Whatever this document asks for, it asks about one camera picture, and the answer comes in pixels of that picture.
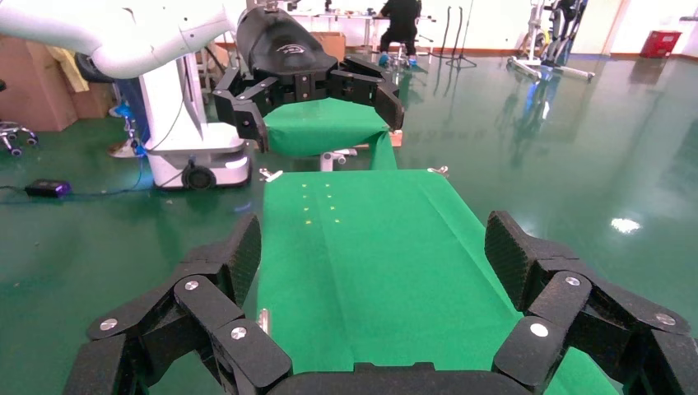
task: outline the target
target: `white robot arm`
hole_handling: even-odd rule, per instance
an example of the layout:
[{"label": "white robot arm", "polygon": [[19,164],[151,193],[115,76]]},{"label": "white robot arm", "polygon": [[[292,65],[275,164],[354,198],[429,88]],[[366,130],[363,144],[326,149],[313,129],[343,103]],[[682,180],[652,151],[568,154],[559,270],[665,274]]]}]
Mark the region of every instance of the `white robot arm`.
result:
[{"label": "white robot arm", "polygon": [[133,78],[235,36],[244,0],[0,0],[0,33],[90,55]]}]

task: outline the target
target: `black cable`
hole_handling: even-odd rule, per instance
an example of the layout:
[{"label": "black cable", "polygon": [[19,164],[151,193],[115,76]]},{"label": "black cable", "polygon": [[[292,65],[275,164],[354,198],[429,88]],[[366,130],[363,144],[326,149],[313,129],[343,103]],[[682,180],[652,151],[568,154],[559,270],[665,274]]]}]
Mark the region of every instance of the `black cable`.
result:
[{"label": "black cable", "polygon": [[451,6],[449,6],[449,19],[446,20],[446,32],[444,33],[444,43],[441,45],[440,55],[444,55],[444,49],[446,48],[446,38],[449,36],[449,27],[451,26]]},{"label": "black cable", "polygon": [[[94,202],[97,200],[96,198],[102,198],[102,197],[111,197],[111,196],[116,196],[116,195],[121,195],[125,193],[134,193],[134,192],[144,192],[144,191],[149,191],[151,190],[150,188],[143,188],[143,189],[138,189],[138,185],[141,183],[142,177],[143,177],[143,158],[138,158],[138,179],[136,183],[131,187],[131,188],[126,188],[126,189],[120,189],[117,191],[113,192],[104,192],[104,193],[70,193],[60,199],[52,199],[52,198],[45,198],[45,197],[40,197],[37,199],[30,199],[30,200],[25,200],[22,202],[0,202],[0,206],[8,206],[8,205],[22,205],[22,204],[42,204],[42,203],[52,203],[52,202]],[[12,191],[15,191],[17,193],[25,193],[23,188],[11,186],[11,185],[4,185],[0,187],[0,189],[11,189]]]},{"label": "black cable", "polygon": [[23,193],[23,192],[24,192],[24,189],[19,188],[19,187],[15,187],[15,186],[12,186],[12,185],[0,185],[0,189],[10,189],[10,190],[12,190],[12,191],[14,191],[14,192],[17,192],[17,193]]},{"label": "black cable", "polygon": [[179,174],[177,174],[175,177],[172,177],[171,179],[168,179],[167,181],[165,181],[165,182],[162,183],[161,185],[155,184],[155,187],[158,188],[158,189],[164,188],[167,184],[171,183],[172,181],[175,181],[175,179],[176,179],[177,177],[181,177],[182,174],[184,174],[184,171],[185,171],[186,169],[187,169],[187,168],[185,167],[182,171],[179,172]]},{"label": "black cable", "polygon": [[454,50],[451,52],[451,58],[455,58],[456,49],[458,49],[458,39],[460,39],[460,30],[463,28],[463,8],[460,8],[460,23],[458,23],[458,33],[456,33],[456,44],[454,44]]},{"label": "black cable", "polygon": [[138,191],[138,185],[141,183],[141,179],[143,178],[143,158],[138,158],[138,179],[136,180],[136,183],[131,187],[131,188],[126,188],[126,189],[120,189],[118,191],[113,191],[113,192],[104,192],[104,193],[72,193],[70,196],[85,196],[85,197],[100,197],[100,196],[114,196],[114,195],[120,195],[122,193],[129,193],[129,192],[136,192]]},{"label": "black cable", "polygon": [[208,54],[211,55],[211,58],[213,59],[213,62],[216,64],[216,66],[218,66],[218,69],[221,70],[221,72],[222,72],[223,74],[225,74],[225,73],[226,73],[226,68],[223,67],[223,65],[221,64],[221,62],[218,61],[218,58],[216,58],[216,55],[213,54],[213,51],[211,51],[211,50],[208,48],[208,46],[203,47],[203,48],[205,48],[205,49],[206,49],[206,52],[208,52]]},{"label": "black cable", "polygon": [[[187,85],[188,85],[189,84],[189,74],[188,73],[187,73],[186,77],[187,77]],[[145,146],[143,146],[143,149],[145,149],[146,152],[153,152],[154,150],[156,150],[158,146],[161,146],[162,143],[167,140],[167,137],[169,137],[170,134],[172,133],[172,131],[175,129],[175,125],[177,124],[177,121],[179,121],[179,116],[182,114],[182,109],[184,108],[184,101],[186,100],[184,98],[184,94],[187,91],[187,85],[182,86],[182,102],[179,103],[179,111],[177,111],[177,116],[174,118],[174,122],[172,123],[172,126],[170,126],[170,130],[168,130],[167,134],[162,138],[162,140],[160,140],[160,142],[155,144],[155,146],[152,147],[151,149],[147,149],[147,148],[145,148]]]}]

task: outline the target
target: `metal screw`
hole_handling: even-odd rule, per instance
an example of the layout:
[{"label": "metal screw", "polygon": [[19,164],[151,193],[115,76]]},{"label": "metal screw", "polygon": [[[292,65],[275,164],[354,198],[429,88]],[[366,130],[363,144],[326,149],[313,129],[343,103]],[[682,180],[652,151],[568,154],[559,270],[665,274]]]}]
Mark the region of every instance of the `metal screw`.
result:
[{"label": "metal screw", "polygon": [[547,328],[545,328],[540,323],[535,323],[535,324],[531,325],[531,332],[533,332],[533,334],[538,336],[538,337],[546,337],[547,336]]},{"label": "metal screw", "polygon": [[230,337],[233,338],[233,340],[239,340],[247,335],[247,329],[238,327],[233,329],[233,331],[230,333]]},{"label": "metal screw", "polygon": [[119,321],[117,321],[116,318],[109,318],[100,324],[100,330],[109,331],[110,329],[115,327],[117,323],[119,323]]},{"label": "metal screw", "polygon": [[184,284],[185,290],[196,290],[197,287],[198,287],[198,281],[190,281],[190,282]]},{"label": "metal screw", "polygon": [[565,282],[566,282],[567,284],[570,284],[571,286],[579,286],[579,284],[581,284],[581,283],[579,282],[579,279],[574,278],[574,277],[567,277],[567,278],[565,279]]},{"label": "metal screw", "polygon": [[670,325],[670,326],[676,325],[676,319],[674,319],[671,315],[659,313],[656,315],[656,317],[659,320],[659,322],[663,323],[664,325]]}]

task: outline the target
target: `folded green cloth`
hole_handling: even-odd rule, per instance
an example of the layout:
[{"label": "folded green cloth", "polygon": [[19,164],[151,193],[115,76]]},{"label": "folded green cloth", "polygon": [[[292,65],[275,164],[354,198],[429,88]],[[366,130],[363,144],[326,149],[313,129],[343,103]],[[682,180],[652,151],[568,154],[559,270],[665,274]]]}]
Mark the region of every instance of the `folded green cloth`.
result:
[{"label": "folded green cloth", "polygon": [[[489,370],[521,314],[483,250],[483,225],[441,175],[284,174],[264,196],[258,308],[295,373]],[[617,392],[570,350],[548,393]]]},{"label": "folded green cloth", "polygon": [[284,105],[264,121],[269,147],[287,156],[351,148],[388,130],[372,107],[335,99]]}]

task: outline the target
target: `person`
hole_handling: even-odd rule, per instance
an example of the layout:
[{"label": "person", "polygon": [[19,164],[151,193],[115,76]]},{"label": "person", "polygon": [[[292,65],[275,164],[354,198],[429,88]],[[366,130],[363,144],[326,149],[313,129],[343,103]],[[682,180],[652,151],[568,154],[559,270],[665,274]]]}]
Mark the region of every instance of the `person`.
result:
[{"label": "person", "polygon": [[380,38],[380,66],[388,63],[388,49],[394,42],[405,43],[409,65],[416,66],[416,21],[420,14],[421,0],[388,0],[385,3],[378,17],[390,18],[390,27]]}]

